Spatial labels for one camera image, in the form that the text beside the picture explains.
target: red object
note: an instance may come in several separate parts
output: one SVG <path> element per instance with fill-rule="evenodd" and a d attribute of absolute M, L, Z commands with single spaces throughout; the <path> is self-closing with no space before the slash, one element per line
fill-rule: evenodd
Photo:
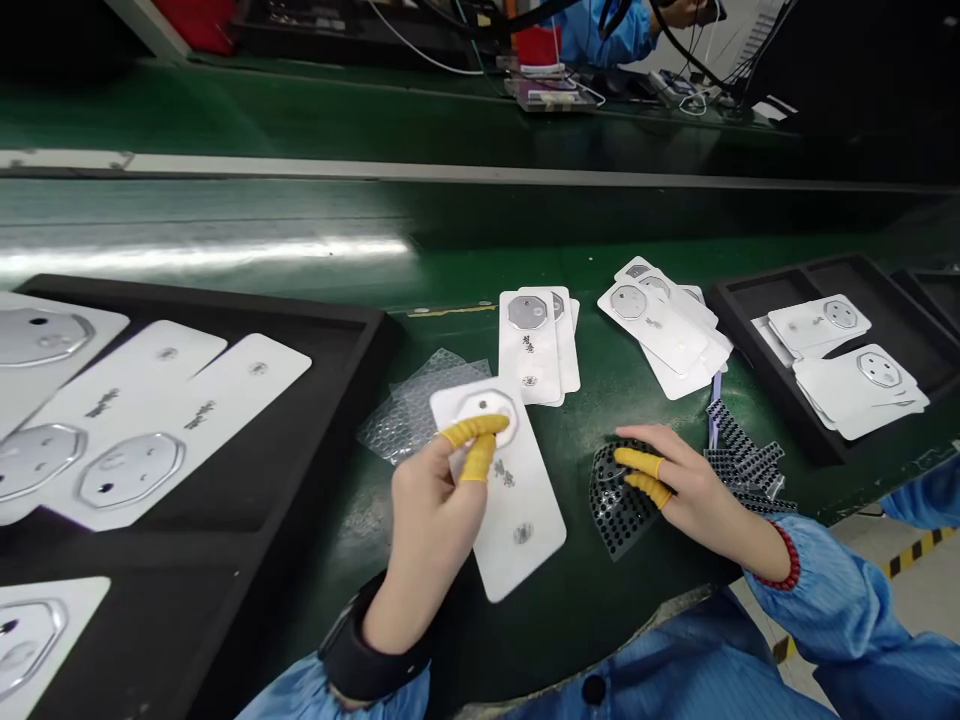
<path fill-rule="evenodd" d="M 556 65 L 561 49 L 560 28 L 556 29 L 554 43 L 553 28 L 537 27 L 521 30 L 514 37 L 517 41 L 517 57 L 521 65 Z"/>
<path fill-rule="evenodd" d="M 780 537 L 783 538 L 783 542 L 787 546 L 787 552 L 790 553 L 790 574 L 787 576 L 787 579 L 782 583 L 772 583 L 763 578 L 757 578 L 761 585 L 766 585 L 767 587 L 772 587 L 774 590 L 784 590 L 789 592 L 796 587 L 797 582 L 800 580 L 800 558 L 797 556 L 797 549 L 793 546 L 793 540 L 790 539 L 790 536 L 784 531 L 782 527 L 777 525 L 775 522 L 769 521 L 773 525 L 777 532 L 780 533 Z"/>
<path fill-rule="evenodd" d="M 153 4 L 191 49 L 233 55 L 227 29 L 235 11 L 234 0 L 153 0 Z"/>

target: bracelet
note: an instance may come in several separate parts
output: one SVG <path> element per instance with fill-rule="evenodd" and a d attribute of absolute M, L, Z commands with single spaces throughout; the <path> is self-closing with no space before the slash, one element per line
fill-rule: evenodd
<path fill-rule="evenodd" d="M 787 535 L 786 531 L 777 525 L 773 520 L 767 520 L 768 523 L 773 525 L 776 528 L 777 532 L 780 533 L 780 537 L 783 538 L 783 544 L 787 546 L 787 552 L 790 554 L 790 574 L 787 576 L 787 579 L 783 582 L 774 583 L 769 580 L 764 580 L 762 577 L 758 577 L 757 581 L 761 585 L 766 585 L 767 587 L 772 587 L 774 590 L 783 590 L 789 592 L 796 587 L 797 583 L 800 581 L 800 557 L 797 555 L 797 549 L 793 545 L 793 540 L 790 539 L 790 536 Z"/>

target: small round logo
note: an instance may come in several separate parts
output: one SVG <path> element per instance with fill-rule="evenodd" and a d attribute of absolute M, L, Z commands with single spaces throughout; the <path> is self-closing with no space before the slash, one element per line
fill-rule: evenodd
<path fill-rule="evenodd" d="M 513 541 L 517 545 L 523 545 L 527 540 L 533 535 L 533 525 L 530 523 L 523 523 L 519 525 L 516 530 L 513 531 Z"/>

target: printed logo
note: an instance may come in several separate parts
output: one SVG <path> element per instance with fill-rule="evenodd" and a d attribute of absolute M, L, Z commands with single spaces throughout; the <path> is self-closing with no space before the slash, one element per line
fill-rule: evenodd
<path fill-rule="evenodd" d="M 203 405 L 200 406 L 200 409 L 197 410 L 196 417 L 194 417 L 193 420 L 191 420 L 186 425 L 184 425 L 183 429 L 195 430 L 198 427 L 200 427 L 202 423 L 205 423 L 207 421 L 207 415 L 210 412 L 212 412 L 216 406 L 217 404 L 213 400 L 210 400 L 209 402 L 205 402 Z"/>
<path fill-rule="evenodd" d="M 102 398 L 100 398 L 99 402 L 97 402 L 97 406 L 93 410 L 88 412 L 86 415 L 84 415 L 84 417 L 89 417 L 89 418 L 100 417 L 100 415 L 102 415 L 105 410 L 110 409 L 110 403 L 113 400 L 116 400 L 118 397 L 120 397 L 120 389 L 113 388 L 108 393 L 106 393 Z"/>

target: wrist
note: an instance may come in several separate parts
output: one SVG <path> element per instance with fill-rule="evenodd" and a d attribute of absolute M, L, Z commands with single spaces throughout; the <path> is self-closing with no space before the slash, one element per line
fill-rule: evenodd
<path fill-rule="evenodd" d="M 363 619 L 363 639 L 384 655 L 403 655 L 424 636 L 443 601 L 429 583 L 409 584 L 387 571 Z"/>
<path fill-rule="evenodd" d="M 792 568 L 786 542 L 773 523 L 741 508 L 743 517 L 736 523 L 727 558 L 769 583 L 781 583 Z"/>

